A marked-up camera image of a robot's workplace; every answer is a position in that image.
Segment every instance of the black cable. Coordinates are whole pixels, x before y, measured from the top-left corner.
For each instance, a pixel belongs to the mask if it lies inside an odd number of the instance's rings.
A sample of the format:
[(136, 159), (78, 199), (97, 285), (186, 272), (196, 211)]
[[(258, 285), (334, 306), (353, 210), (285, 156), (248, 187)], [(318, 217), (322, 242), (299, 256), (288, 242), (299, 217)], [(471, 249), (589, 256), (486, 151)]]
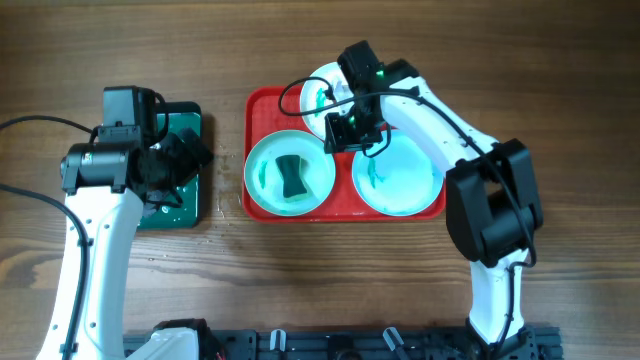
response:
[(58, 210), (62, 211), (67, 217), (69, 217), (69, 219), (73, 223), (73, 226), (78, 231), (78, 245), (81, 247), (82, 251), (80, 254), (80, 274), (78, 275), (78, 287), (76, 289), (76, 297), (73, 301), (71, 320), (69, 321), (69, 331), (67, 331), (67, 337), (62, 350), (62, 359), (70, 359), (71, 355), (73, 354), (76, 334), (78, 333), (78, 326), (80, 322), (80, 307), (82, 306), (82, 302), (84, 299), (87, 273), (89, 272), (89, 244), (87, 242), (87, 232), (76, 214), (74, 214), (68, 207), (66, 207), (58, 200), (52, 199), (43, 194), (15, 188), (13, 186), (5, 184), (0, 184), (0, 190), (44, 201), (47, 204), (54, 206)]
[(368, 155), (367, 149), (365, 148), (364, 144), (362, 144), (362, 155), (372, 159), (385, 151), (389, 147), (389, 144), (391, 144), (391, 125), (387, 124), (387, 142), (384, 144), (384, 146), (382, 146), (382, 149), (376, 151), (373, 155)]
[(371, 93), (367, 93), (367, 94), (362, 94), (362, 95), (356, 95), (353, 96), (349, 99), (345, 99), (345, 100), (341, 100), (338, 102), (335, 102), (331, 105), (327, 105), (327, 106), (323, 106), (321, 108), (317, 108), (317, 109), (313, 109), (313, 110), (308, 110), (308, 111), (300, 111), (300, 112), (289, 112), (286, 111), (283, 107), (282, 107), (282, 99), (284, 98), (284, 96), (286, 95), (286, 93), (295, 85), (303, 83), (307, 80), (320, 80), (323, 81), (324, 83), (329, 85), (329, 92), (333, 93), (333, 89), (331, 87), (331, 84), (329, 83), (329, 81), (327, 81), (326, 79), (323, 78), (319, 78), (319, 77), (307, 77), (307, 78), (303, 78), (303, 79), (299, 79), (296, 80), (294, 82), (292, 82), (291, 84), (287, 85), (284, 90), (282, 91), (282, 93), (280, 94), (280, 98), (278, 99), (278, 108), (280, 109), (280, 111), (287, 115), (287, 116), (305, 116), (305, 115), (311, 115), (311, 114), (316, 114), (316, 113), (320, 113), (326, 110), (330, 110), (333, 108), (336, 108), (338, 106), (350, 103), (350, 102), (354, 102), (357, 100), (361, 100), (361, 99), (366, 99), (366, 98), (370, 98), (370, 97), (375, 97), (375, 96), (401, 96), (401, 97), (405, 97), (405, 98), (409, 98), (412, 99), (414, 101), (417, 101), (418, 103), (427, 106), (428, 108), (430, 108), (431, 110), (433, 110), (436, 114), (438, 114), (444, 121), (447, 122), (447, 124), (449, 124), (449, 126), (451, 126), (451, 128), (453, 128), (453, 130), (460, 136), (461, 139), (463, 139), (468, 146), (470, 146), (475, 152), (478, 153), (479, 158), (485, 163), (485, 165), (487, 165), (489, 171), (491, 172), (491, 175), (493, 175), (493, 177), (500, 183), (500, 185), (502, 186), (505, 195), (507, 196), (507, 199), (509, 200), (509, 205), (511, 206), (511, 208), (513, 209), (513, 212), (516, 215), (516, 219), (518, 221), (518, 225), (520, 226), (520, 230), (525, 238), (525, 241), (527, 243), (527, 247), (529, 248), (529, 252), (531, 254), (531, 262), (527, 263), (524, 261), (516, 261), (514, 263), (512, 263), (508, 269), (507, 272), (509, 272), (509, 307), (508, 307), (508, 311), (506, 314), (507, 320), (505, 320), (505, 326), (504, 329), (502, 331), (502, 334), (500, 336), (500, 339), (498, 340), (498, 342), (496, 342), (495, 344), (492, 344), (492, 354), (498, 354), (498, 352), (502, 349), (502, 346), (504, 345), (504, 341), (507, 337), (507, 333), (509, 332), (509, 328), (511, 326), (511, 322), (513, 321), (513, 311), (514, 311), (514, 306), (515, 306), (515, 294), (514, 294), (514, 289), (515, 289), (515, 268), (518, 266), (521, 267), (526, 267), (526, 268), (532, 268), (536, 265), (537, 263), (537, 253), (536, 253), (536, 249), (535, 246), (533, 244), (533, 234), (531, 234), (529, 232), (529, 229), (527, 228), (527, 224), (524, 221), (524, 217), (522, 216), (522, 211), (520, 210), (518, 203), (515, 200), (515, 197), (513, 196), (513, 193), (511, 192), (511, 190), (509, 189), (509, 187), (507, 186), (507, 182), (504, 180), (504, 178), (502, 177), (502, 175), (500, 174), (500, 171), (496, 168), (496, 166), (487, 158), (486, 153), (484, 151), (482, 151), (482, 149), (480, 149), (480, 147), (478, 145), (476, 145), (476, 143), (473, 141), (473, 139), (471, 137), (469, 137), (459, 126), (458, 124), (455, 123), (455, 121), (453, 121), (447, 114), (445, 114), (439, 107), (435, 106), (434, 104), (432, 104), (431, 102), (429, 102), (428, 100), (424, 99), (423, 97), (420, 96), (415, 96), (412, 94), (408, 94), (405, 92), (399, 92), (399, 91), (378, 91), (378, 92), (371, 92)]
[(9, 121), (6, 121), (2, 124), (0, 124), (0, 130), (9, 127), (11, 125), (17, 124), (17, 123), (21, 123), (23, 121), (30, 121), (30, 120), (44, 120), (44, 121), (53, 121), (53, 122), (57, 122), (57, 123), (61, 123), (61, 124), (65, 124), (65, 125), (69, 125), (69, 126), (73, 126), (76, 129), (80, 129), (84, 132), (87, 133), (91, 133), (91, 129), (89, 129), (86, 126), (82, 126), (78, 123), (75, 123), (71, 120), (67, 120), (67, 119), (62, 119), (59, 117), (55, 117), (55, 116), (47, 116), (47, 115), (27, 115), (27, 116), (21, 116), (19, 118), (15, 118), (15, 119), (11, 119)]
[[(0, 130), (20, 122), (30, 121), (30, 120), (53, 121), (53, 122), (73, 126), (74, 128), (80, 129), (87, 133), (92, 133), (91, 129), (85, 126), (82, 126), (78, 123), (75, 123), (73, 121), (58, 118), (55, 116), (46, 116), (46, 115), (29, 115), (29, 116), (22, 116), (19, 118), (15, 118), (0, 124)], [(76, 341), (76, 335), (78, 333), (78, 327), (80, 325), (80, 308), (84, 300), (86, 279), (87, 279), (87, 274), (89, 272), (89, 244), (87, 242), (86, 229), (84, 228), (84, 226), (82, 225), (82, 222), (80, 221), (80, 219), (78, 219), (76, 214), (74, 214), (68, 207), (66, 207), (64, 204), (62, 204), (58, 200), (52, 199), (43, 194), (39, 194), (29, 190), (19, 189), (6, 184), (0, 184), (0, 190), (7, 191), (17, 195), (26, 196), (28, 198), (44, 201), (47, 204), (54, 206), (58, 210), (62, 211), (67, 217), (69, 217), (69, 219), (73, 223), (73, 226), (78, 231), (78, 245), (81, 247), (80, 273), (78, 274), (78, 286), (76, 288), (76, 296), (73, 301), (73, 309), (71, 311), (71, 319), (69, 321), (69, 330), (67, 331), (65, 343), (62, 348), (62, 359), (63, 360), (71, 359), (71, 356), (73, 355), (74, 344)]]
[(93, 142), (96, 140), (100, 129), (102, 129), (102, 125), (98, 125), (94, 127), (93, 130), (91, 130), (91, 135), (89, 136), (89, 144), (93, 144)]

